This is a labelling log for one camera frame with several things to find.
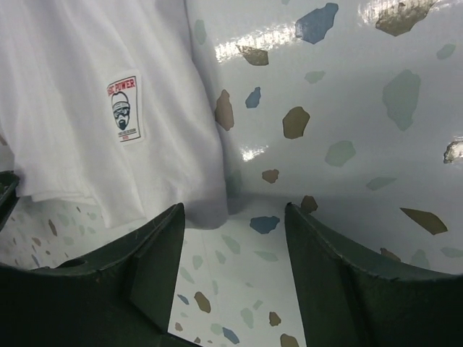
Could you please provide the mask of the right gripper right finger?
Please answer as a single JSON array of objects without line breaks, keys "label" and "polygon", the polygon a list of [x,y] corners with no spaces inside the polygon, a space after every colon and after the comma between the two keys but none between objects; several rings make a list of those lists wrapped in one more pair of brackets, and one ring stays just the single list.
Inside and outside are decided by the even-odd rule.
[{"label": "right gripper right finger", "polygon": [[462,277],[376,253],[299,206],[285,208],[309,346],[460,346]]}]

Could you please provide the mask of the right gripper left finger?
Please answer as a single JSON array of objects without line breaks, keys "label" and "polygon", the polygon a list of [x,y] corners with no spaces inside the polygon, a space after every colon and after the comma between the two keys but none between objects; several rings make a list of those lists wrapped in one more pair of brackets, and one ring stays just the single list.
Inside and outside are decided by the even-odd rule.
[{"label": "right gripper left finger", "polygon": [[183,204],[56,268],[1,266],[3,346],[181,346],[169,320]]}]

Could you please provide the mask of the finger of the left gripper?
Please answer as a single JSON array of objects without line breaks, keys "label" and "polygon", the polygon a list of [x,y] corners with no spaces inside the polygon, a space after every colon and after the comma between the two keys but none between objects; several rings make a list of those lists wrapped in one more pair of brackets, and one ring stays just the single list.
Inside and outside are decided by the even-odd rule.
[{"label": "finger of the left gripper", "polygon": [[20,178],[13,171],[2,171],[0,174],[1,197],[0,197],[0,231],[9,220],[19,197],[16,188]]}]

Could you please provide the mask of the white navy tank top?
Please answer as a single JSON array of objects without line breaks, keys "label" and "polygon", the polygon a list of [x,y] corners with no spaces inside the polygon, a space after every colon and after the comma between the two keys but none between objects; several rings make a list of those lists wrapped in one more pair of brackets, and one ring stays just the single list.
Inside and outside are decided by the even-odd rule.
[{"label": "white navy tank top", "polygon": [[184,1],[3,1],[1,137],[19,196],[92,202],[109,228],[229,216]]}]

